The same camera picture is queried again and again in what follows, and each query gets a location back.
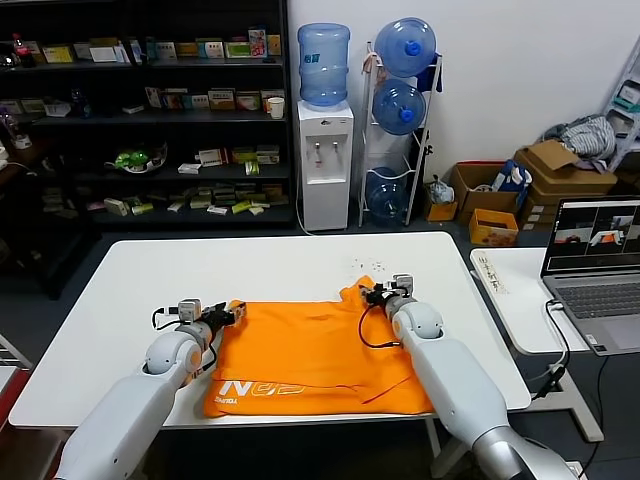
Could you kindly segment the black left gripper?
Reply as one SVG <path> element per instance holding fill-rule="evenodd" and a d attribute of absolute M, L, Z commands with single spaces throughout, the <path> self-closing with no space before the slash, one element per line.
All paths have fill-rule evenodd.
<path fill-rule="evenodd" d="M 237 306 L 233 303 L 220 302 L 213 306 L 205 307 L 199 318 L 200 322 L 206 324 L 212 334 L 217 334 L 225 326 L 235 325 L 240 315 L 236 313 Z"/>

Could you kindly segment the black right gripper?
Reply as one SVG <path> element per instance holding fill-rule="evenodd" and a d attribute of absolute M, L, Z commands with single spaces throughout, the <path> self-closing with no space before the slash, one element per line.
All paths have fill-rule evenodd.
<path fill-rule="evenodd" d="M 363 296 L 363 299 L 368 305 L 375 305 L 379 307 L 385 307 L 387 302 L 398 295 L 396 289 L 392 288 L 389 284 L 376 283 L 374 288 L 364 284 L 358 285 L 359 292 Z"/>

